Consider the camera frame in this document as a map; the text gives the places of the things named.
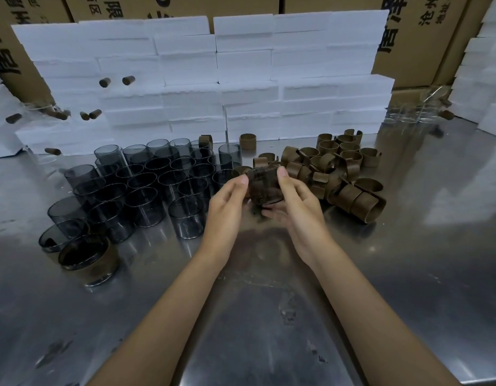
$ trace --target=metal table surface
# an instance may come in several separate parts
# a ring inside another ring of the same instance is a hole
[[[315,138],[258,142],[257,154],[288,144]],[[362,175],[384,184],[387,206],[370,225],[326,207],[332,236],[461,382],[496,379],[496,137],[455,119],[435,131],[383,125],[363,137],[373,145],[382,162]],[[83,386],[199,246],[168,219],[138,229],[113,279],[84,289],[37,244],[66,191],[27,154],[0,159],[0,386]],[[285,230],[248,210],[174,383],[363,384],[345,343]]]

